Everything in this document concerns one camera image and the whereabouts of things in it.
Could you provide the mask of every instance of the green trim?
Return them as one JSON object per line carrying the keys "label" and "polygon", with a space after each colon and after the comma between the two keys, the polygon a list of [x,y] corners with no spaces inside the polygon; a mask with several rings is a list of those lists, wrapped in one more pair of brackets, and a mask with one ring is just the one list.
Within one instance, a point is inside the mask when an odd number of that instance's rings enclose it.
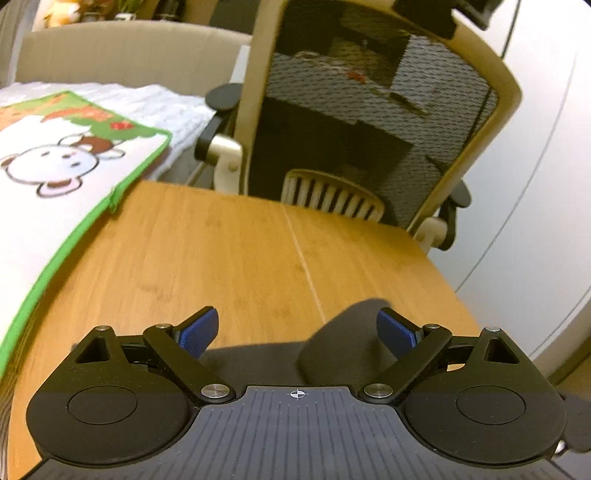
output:
{"label": "green trim", "polygon": [[[74,92],[69,90],[65,90],[64,92],[58,93],[71,93],[75,97],[84,100],[90,105],[94,105],[98,108],[103,109],[105,112],[112,113],[114,115],[120,116],[115,112],[107,110],[106,108],[102,108],[101,106],[92,103],[86,100],[84,97],[81,97]],[[138,124],[133,120],[126,119],[132,122],[133,124]],[[97,220],[98,217],[106,210],[110,209],[112,212],[116,210],[123,198],[125,190],[140,176],[140,174],[164,151],[166,147],[170,144],[172,139],[172,133],[167,130],[163,130],[160,128],[153,129],[156,133],[165,135],[167,138],[164,143],[157,148],[141,165],[139,165],[128,177],[123,179],[105,198],[103,198],[100,203],[90,211],[88,215],[78,224],[78,226],[74,229],[74,231],[66,238],[64,243],[61,247],[57,250],[55,255],[49,260],[49,263],[45,266],[37,281],[33,285],[31,291],[26,296],[24,302],[22,302],[21,307],[18,310],[17,315],[12,320],[10,327],[8,328],[4,339],[2,340],[2,344],[0,345],[0,378],[4,376],[6,372],[6,368],[8,366],[8,362],[10,361],[10,357],[17,345],[18,340],[20,339],[25,326],[27,325],[28,319],[30,318],[31,314],[37,307],[37,303],[39,299],[45,292],[47,285],[49,284],[50,280],[53,278],[53,275],[56,274],[57,270],[61,267],[64,260],[67,256],[71,253],[74,249],[76,244],[80,241],[82,236],[88,231],[88,229],[92,226],[92,224]]]}

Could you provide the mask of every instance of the chair backrest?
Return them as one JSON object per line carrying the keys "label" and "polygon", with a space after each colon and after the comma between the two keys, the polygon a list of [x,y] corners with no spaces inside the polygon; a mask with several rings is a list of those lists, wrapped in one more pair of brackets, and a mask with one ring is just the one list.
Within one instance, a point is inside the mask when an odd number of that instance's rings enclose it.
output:
{"label": "chair backrest", "polygon": [[29,33],[18,82],[162,85],[205,96],[230,81],[251,36],[174,22],[89,22]]}
{"label": "chair backrest", "polygon": [[385,203],[411,233],[517,108],[519,87],[467,26],[445,40],[391,0],[261,0],[235,138],[242,193],[279,199],[321,170]]}
{"label": "chair backrest", "polygon": [[379,222],[384,203],[363,187],[321,171],[296,169],[285,175],[281,203]]}

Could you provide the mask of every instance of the cartoon cow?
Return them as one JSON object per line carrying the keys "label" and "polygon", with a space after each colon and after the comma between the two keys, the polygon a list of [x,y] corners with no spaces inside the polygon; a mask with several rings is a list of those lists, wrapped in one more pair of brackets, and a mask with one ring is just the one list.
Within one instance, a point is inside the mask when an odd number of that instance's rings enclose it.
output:
{"label": "cartoon cow", "polygon": [[38,185],[37,195],[51,198],[66,195],[82,186],[82,176],[100,160],[115,160],[125,152],[111,140],[82,134],[62,138],[57,145],[44,145],[0,160],[8,177],[27,185]]}

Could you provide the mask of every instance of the beige headboard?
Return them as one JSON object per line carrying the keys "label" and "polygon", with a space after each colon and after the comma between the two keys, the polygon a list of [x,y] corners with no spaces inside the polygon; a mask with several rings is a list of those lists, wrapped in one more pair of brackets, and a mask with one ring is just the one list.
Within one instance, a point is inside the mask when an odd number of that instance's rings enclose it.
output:
{"label": "beige headboard", "polygon": [[67,25],[25,37],[16,81],[156,83],[205,96],[229,81],[240,47],[250,42],[250,35],[173,22]]}

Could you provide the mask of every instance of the crosshair symbol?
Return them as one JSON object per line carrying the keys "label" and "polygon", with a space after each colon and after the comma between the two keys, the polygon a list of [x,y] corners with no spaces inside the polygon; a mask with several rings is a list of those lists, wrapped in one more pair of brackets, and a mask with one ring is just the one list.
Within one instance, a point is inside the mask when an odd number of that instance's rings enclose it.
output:
{"label": "crosshair symbol", "polygon": [[293,398],[301,398],[304,395],[310,395],[310,394],[306,393],[306,392],[302,392],[302,390],[294,390],[293,392],[290,392],[289,395],[291,395]]}

